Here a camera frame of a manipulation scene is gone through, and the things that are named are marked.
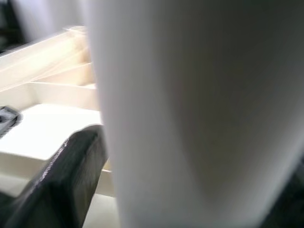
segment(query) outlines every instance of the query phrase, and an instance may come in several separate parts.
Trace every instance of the white surface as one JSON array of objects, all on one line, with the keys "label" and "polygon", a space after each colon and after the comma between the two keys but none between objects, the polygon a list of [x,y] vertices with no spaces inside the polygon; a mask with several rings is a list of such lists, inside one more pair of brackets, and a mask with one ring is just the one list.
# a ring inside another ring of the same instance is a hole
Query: white surface
[{"label": "white surface", "polygon": [[114,186],[112,182],[112,172],[106,170],[105,167],[100,174],[99,182],[96,187],[96,193],[112,197],[115,196]]},{"label": "white surface", "polygon": [[35,105],[22,115],[0,140],[0,152],[47,160],[73,132],[101,123],[98,111],[53,104]]},{"label": "white surface", "polygon": [[119,228],[116,199],[95,194],[83,228]]},{"label": "white surface", "polygon": [[96,89],[77,85],[30,83],[40,104],[56,104],[99,111]]},{"label": "white surface", "polygon": [[64,69],[59,73],[37,79],[35,82],[57,83],[82,86],[93,83],[92,64],[85,63]]},{"label": "white surface", "polygon": [[95,88],[96,88],[96,84],[95,84],[95,83],[87,84],[87,85],[85,85],[84,87],[90,88],[90,89],[95,89]]}]

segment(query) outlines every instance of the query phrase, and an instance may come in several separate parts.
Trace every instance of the white rod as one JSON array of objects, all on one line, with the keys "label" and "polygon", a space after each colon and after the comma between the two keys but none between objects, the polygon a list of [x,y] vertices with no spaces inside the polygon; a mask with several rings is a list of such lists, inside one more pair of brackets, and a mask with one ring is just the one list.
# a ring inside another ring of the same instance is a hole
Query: white rod
[{"label": "white rod", "polygon": [[303,6],[82,6],[122,228],[258,226],[303,144]]}]

